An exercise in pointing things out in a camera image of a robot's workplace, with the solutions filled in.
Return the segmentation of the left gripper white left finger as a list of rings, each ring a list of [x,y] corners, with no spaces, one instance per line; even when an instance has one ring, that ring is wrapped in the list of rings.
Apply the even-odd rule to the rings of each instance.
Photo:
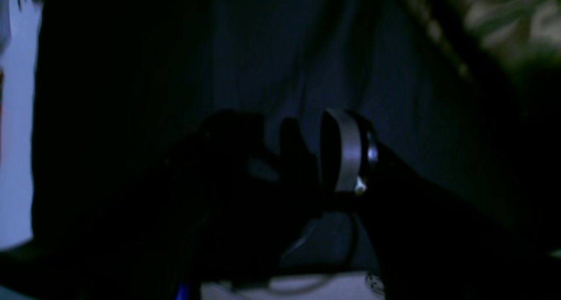
[[[56,243],[1,252],[1,285],[36,300],[172,300],[188,280],[271,275],[320,213],[296,119],[279,155],[260,114],[219,112]]]

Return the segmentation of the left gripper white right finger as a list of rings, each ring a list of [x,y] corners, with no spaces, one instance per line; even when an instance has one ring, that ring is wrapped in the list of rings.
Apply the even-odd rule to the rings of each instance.
[[[321,117],[324,187],[353,211],[388,300],[558,300],[560,260],[423,178],[355,112]]]

